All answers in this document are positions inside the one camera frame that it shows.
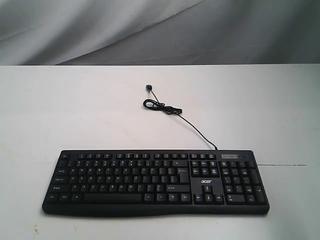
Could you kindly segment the black acer keyboard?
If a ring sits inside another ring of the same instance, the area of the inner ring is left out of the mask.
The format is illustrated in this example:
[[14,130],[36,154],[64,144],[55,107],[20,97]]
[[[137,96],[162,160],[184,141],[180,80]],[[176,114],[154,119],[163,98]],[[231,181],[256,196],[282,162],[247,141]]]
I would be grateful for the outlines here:
[[42,210],[83,217],[265,215],[250,150],[63,150]]

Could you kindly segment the grey backdrop cloth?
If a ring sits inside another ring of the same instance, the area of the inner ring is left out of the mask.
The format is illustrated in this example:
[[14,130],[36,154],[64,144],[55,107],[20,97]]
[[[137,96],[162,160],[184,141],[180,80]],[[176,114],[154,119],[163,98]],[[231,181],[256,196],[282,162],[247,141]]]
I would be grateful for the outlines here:
[[3,0],[2,65],[312,64],[317,0]]

